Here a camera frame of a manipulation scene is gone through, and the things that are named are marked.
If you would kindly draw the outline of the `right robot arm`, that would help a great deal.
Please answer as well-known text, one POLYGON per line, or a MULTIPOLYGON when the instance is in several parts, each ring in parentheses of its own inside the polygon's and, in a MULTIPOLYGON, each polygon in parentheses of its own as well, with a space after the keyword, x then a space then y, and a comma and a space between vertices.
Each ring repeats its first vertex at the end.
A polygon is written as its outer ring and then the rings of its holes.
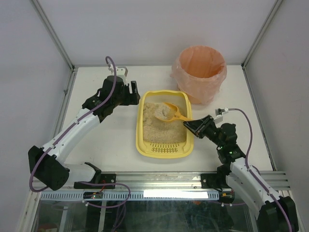
POLYGON ((219 179, 224 179, 254 213, 261 232, 297 232, 296 205, 289 196, 281 196, 253 168, 237 144, 236 125, 215 125, 211 116, 184 121, 183 125, 197 138, 208 138, 217 146, 221 166, 219 179))

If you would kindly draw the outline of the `yellow litter box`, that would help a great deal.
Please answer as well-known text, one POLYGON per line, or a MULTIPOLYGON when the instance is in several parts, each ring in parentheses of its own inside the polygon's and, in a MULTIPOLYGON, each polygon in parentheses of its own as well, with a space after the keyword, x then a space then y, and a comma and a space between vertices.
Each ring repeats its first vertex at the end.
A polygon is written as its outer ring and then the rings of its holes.
POLYGON ((147 91, 140 100, 137 126, 136 126, 136 148, 143 156, 156 159, 177 159, 188 156, 194 147, 194 137, 186 131, 186 141, 182 143, 150 143, 143 139, 143 107, 145 103, 168 102, 175 104, 183 110, 186 117, 192 117, 191 103, 188 96, 182 91, 153 90, 147 91))

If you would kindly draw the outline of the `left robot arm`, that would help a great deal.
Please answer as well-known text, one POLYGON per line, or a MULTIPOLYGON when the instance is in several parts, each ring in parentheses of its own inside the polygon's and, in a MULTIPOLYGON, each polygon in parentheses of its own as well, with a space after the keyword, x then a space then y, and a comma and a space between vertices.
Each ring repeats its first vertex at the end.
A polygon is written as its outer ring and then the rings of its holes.
POLYGON ((136 81, 124 83, 119 76, 108 76, 102 88, 88 98, 75 119, 51 141, 28 151, 30 182, 33 178, 45 184, 46 189, 59 190, 67 182, 78 188, 102 182, 102 171, 90 162, 80 165, 65 164, 77 144, 117 106, 138 105, 140 95, 136 81))

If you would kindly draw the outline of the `yellow litter scoop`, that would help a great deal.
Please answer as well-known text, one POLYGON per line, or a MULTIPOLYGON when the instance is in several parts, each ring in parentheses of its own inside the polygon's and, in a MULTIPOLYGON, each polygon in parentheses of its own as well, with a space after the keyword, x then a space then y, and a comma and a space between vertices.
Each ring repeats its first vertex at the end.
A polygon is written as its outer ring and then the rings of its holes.
POLYGON ((175 120, 191 121, 192 119, 183 116, 178 106, 164 102, 160 104, 154 113, 154 116, 164 122, 172 122, 175 120))

